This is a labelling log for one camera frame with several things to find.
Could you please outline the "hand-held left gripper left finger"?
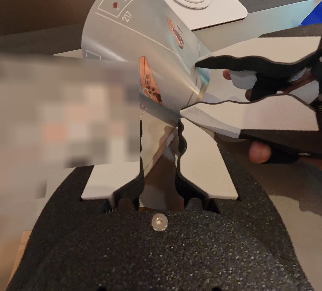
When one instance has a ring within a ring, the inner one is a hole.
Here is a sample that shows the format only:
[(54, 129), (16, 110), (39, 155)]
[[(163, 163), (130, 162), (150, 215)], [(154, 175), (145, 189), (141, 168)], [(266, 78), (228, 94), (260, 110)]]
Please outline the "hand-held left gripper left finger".
[(138, 208), (145, 186), (143, 160), (95, 165), (81, 195), (82, 200), (107, 200), (108, 208), (117, 208), (121, 199), (129, 199)]

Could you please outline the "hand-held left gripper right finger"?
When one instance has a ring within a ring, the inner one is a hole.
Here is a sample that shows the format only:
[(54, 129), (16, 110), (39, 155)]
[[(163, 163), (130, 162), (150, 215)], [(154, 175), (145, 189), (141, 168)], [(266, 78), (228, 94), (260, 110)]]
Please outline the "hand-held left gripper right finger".
[(175, 188), (184, 203), (192, 198), (203, 204), (237, 200), (238, 192), (214, 138), (185, 118), (178, 122), (178, 137)]

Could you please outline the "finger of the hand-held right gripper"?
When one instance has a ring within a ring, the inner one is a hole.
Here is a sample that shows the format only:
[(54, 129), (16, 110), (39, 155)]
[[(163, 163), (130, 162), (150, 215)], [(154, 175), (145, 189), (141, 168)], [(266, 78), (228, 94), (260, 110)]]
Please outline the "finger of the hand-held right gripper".
[(195, 67), (227, 69), (233, 85), (248, 90), (259, 75), (270, 80), (297, 80), (320, 56), (321, 36), (259, 37), (201, 57)]
[(215, 133), (238, 138), (242, 130), (318, 131), (316, 112), (293, 95), (272, 95), (248, 103), (199, 102), (180, 111), (182, 117)]

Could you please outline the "blue plastic bin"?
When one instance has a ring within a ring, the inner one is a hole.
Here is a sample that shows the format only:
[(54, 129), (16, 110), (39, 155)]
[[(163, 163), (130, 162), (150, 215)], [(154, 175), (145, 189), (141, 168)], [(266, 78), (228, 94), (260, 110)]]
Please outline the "blue plastic bin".
[(308, 26), (322, 23), (322, 1), (302, 21), (301, 26)]

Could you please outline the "grey instruction booklet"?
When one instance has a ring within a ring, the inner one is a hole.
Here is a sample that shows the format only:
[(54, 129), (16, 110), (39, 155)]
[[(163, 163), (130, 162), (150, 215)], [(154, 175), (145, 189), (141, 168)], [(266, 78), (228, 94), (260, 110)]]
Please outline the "grey instruction booklet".
[(95, 163), (81, 199), (103, 200), (103, 212), (123, 199), (137, 208), (146, 166), (181, 109), (205, 94), (211, 72), (195, 62), (210, 51), (164, 0), (95, 0), (81, 46), (89, 63), (109, 68), (110, 83), (87, 85), (79, 106)]

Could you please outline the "person's right hand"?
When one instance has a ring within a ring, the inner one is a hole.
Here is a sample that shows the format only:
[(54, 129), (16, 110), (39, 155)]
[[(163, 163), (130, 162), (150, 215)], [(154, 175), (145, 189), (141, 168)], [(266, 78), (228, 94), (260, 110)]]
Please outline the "person's right hand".
[[(304, 74), (296, 80), (289, 82), (286, 79), (271, 79), (260, 73), (257, 73), (257, 80), (253, 88), (246, 90), (245, 97), (249, 101), (259, 100), (265, 96), (282, 93), (290, 93), (311, 83), (314, 78), (310, 71), (305, 70)], [(292, 156), (277, 148), (271, 148), (269, 145), (253, 141), (249, 148), (249, 160), (255, 164), (292, 164), (302, 159), (313, 164), (318, 164), (320, 160), (309, 157)]]

